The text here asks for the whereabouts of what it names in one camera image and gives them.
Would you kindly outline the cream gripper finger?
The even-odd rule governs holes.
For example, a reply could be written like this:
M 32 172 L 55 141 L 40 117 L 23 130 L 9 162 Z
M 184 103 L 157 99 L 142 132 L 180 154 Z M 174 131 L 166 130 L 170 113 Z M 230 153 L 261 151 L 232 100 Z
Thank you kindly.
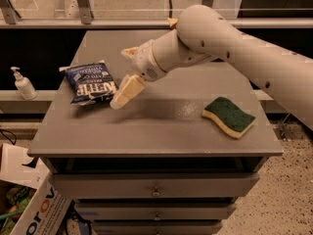
M 137 47 L 126 48 L 121 51 L 121 55 L 128 60 L 133 61 L 137 52 Z
M 114 93 L 110 106 L 115 109 L 123 108 L 130 100 L 140 94 L 145 88 L 145 80 L 138 74 L 126 75 Z

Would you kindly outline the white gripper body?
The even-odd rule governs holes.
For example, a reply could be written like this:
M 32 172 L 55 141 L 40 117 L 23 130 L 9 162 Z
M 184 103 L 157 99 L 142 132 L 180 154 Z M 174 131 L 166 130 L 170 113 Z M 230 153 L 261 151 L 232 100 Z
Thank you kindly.
M 144 80 L 152 82 L 166 76 L 157 64 L 153 53 L 153 43 L 151 39 L 140 45 L 134 52 L 132 58 L 132 69 L 140 75 Z

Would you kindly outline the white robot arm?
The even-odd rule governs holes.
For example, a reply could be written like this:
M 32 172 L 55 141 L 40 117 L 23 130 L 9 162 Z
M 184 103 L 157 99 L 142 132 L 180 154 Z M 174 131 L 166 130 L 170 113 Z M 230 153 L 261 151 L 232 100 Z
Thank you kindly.
M 120 109 L 170 71 L 219 58 L 234 67 L 281 107 L 313 128 L 313 60 L 245 34 L 213 9 L 185 9 L 165 35 L 122 51 L 133 75 L 125 76 L 111 107 Z

